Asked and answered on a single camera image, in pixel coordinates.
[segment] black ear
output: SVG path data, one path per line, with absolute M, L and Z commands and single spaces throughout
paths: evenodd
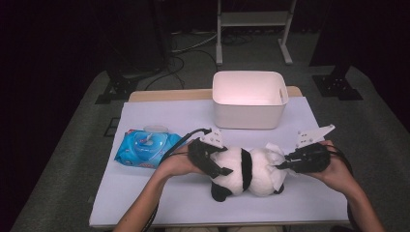
M 213 182 L 211 186 L 211 194 L 214 200 L 222 202 L 225 201 L 228 195 L 232 195 L 232 191 Z
M 282 184 L 279 190 L 274 191 L 274 194 L 281 194 L 284 190 L 284 185 Z

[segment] dark background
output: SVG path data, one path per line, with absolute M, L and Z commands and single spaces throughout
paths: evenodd
M 149 5 L 148 1 L 140 2 Z M 134 1 L 117 3 L 126 6 Z M 217 1 L 161 3 L 169 31 L 216 29 Z M 410 22 L 404 3 L 299 1 L 291 30 L 315 33 L 322 29 L 311 61 L 313 66 L 334 65 L 339 48 L 348 47 L 353 66 L 369 76 L 392 111 L 410 129 Z M 145 46 L 142 39 L 133 48 L 134 54 L 124 53 L 132 44 L 127 44 L 122 35 L 127 34 L 124 30 L 132 30 L 132 25 L 120 21 L 118 16 L 107 19 L 109 14 L 105 11 L 112 4 L 109 0 L 1 3 L 0 231 L 13 226 L 83 94 L 94 77 L 107 69 L 107 61 L 121 66 L 124 60 L 120 56 L 135 55 L 132 65 L 140 71 L 160 69 L 166 64 L 161 50 L 152 50 L 152 63 L 140 64 L 144 52 L 138 52 L 142 49 L 138 46 Z M 285 10 L 288 4 L 284 0 L 226 0 L 223 9 Z M 155 27 L 153 22 L 150 29 L 150 18 L 144 20 L 144 15 L 149 17 L 148 9 L 135 11 L 135 30 Z M 121 26 L 124 30 L 115 32 Z

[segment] forearm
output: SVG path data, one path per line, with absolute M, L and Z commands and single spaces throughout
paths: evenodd
M 364 232 L 385 231 L 362 188 L 357 186 L 354 191 L 345 194 L 345 196 L 353 218 Z
M 114 231 L 141 231 L 160 202 L 168 176 L 155 172 Z

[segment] black cable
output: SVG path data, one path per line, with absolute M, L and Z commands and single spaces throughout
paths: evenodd
M 185 81 L 177 73 L 174 73 L 173 75 L 175 76 L 175 78 L 177 78 L 179 80 L 179 82 L 181 84 L 181 88 L 185 89 Z
M 205 134 L 210 133 L 212 130 L 211 129 L 197 129 L 194 130 L 192 132 L 187 133 L 184 137 L 182 137 L 177 143 L 174 144 L 174 146 L 172 146 L 168 151 L 166 151 L 166 153 L 163 155 L 162 159 L 160 160 L 160 164 L 166 160 L 167 158 L 169 158 L 172 153 L 179 147 L 181 146 L 184 142 L 186 142 L 190 137 L 192 137 L 195 133 L 198 132 L 204 132 Z M 142 229 L 143 232 L 146 232 L 151 224 L 153 223 L 155 216 L 157 215 L 157 211 L 158 211 L 158 207 L 159 207 L 160 203 L 157 204 L 157 207 L 154 209 L 153 213 L 151 214 L 150 218 L 148 219 L 147 223 L 145 224 L 144 228 Z
M 350 164 L 349 160 L 347 159 L 347 157 L 341 152 L 341 150 L 335 146 L 332 145 L 325 145 L 326 147 L 330 147 L 336 150 L 336 152 L 331 152 L 331 154 L 334 154 L 338 157 L 340 157 L 342 159 L 342 161 L 344 162 L 344 164 L 346 165 L 347 169 L 349 170 L 350 174 L 353 176 L 353 168 L 352 165 Z M 353 217 L 353 213 L 352 210 L 350 208 L 350 204 L 347 203 L 347 217 L 349 218 L 350 224 L 352 225 L 354 231 L 356 232 L 360 232 L 362 231 L 357 223 L 357 221 L 355 220 L 355 218 Z
M 243 36 L 236 35 L 237 33 L 228 34 L 222 37 L 221 43 L 226 46 L 240 46 L 253 41 L 253 36 L 248 35 L 248 39 Z
M 215 60 L 215 58 L 210 53 L 208 53 L 204 50 L 186 50 L 184 52 L 178 53 L 178 55 L 186 54 L 186 53 L 189 53 L 189 52 L 201 52 L 201 53 L 204 53 L 204 54 L 208 55 L 211 58 L 211 60 L 213 61 L 214 65 L 215 65 L 216 73 L 218 72 L 217 61 Z
M 178 53 L 181 53 L 181 52 L 184 52 L 184 51 L 187 51 L 187 50 L 190 50 L 190 49 L 193 49 L 193 48 L 202 46 L 202 45 L 204 45 L 204 44 L 209 43 L 210 41 L 213 41 L 216 37 L 217 37 L 217 34 L 213 35 L 211 38 L 206 39 L 205 41 L 202 41 L 202 42 L 200 42 L 200 43 L 194 44 L 194 45 L 192 45 L 192 46 L 189 46 L 189 47 L 186 47 L 186 48 L 183 48 L 183 49 L 179 49 L 179 50 L 172 50 L 172 53 L 178 54 Z
M 162 78 L 164 78 L 164 77 L 170 76 L 170 75 L 172 75 L 172 74 L 174 74 L 174 73 L 179 72 L 179 71 L 185 66 L 185 65 L 184 65 L 185 62 L 184 62 L 183 59 L 181 59 L 181 58 L 179 58 L 179 57 L 172 57 L 172 58 L 180 60 L 180 61 L 182 62 L 181 67 L 180 67 L 178 70 L 176 70 L 176 71 L 169 72 L 169 73 L 167 73 L 167 74 L 164 74 L 164 75 L 161 75 L 161 76 L 155 78 L 153 81 L 151 81 L 151 82 L 145 87 L 144 91 L 148 90 L 148 88 L 149 88 L 152 84 L 154 84 L 155 82 L 157 82 L 158 80 L 160 80 L 160 79 L 162 79 Z

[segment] metal shelf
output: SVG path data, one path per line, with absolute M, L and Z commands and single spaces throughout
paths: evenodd
M 286 41 L 297 0 L 290 0 L 289 11 L 240 13 L 223 13 L 221 1 L 218 0 L 217 65 L 222 65 L 221 28 L 235 26 L 284 26 L 283 36 L 278 39 L 278 45 L 286 65 L 293 64 L 286 47 Z
M 222 13 L 221 26 L 284 26 L 288 12 Z

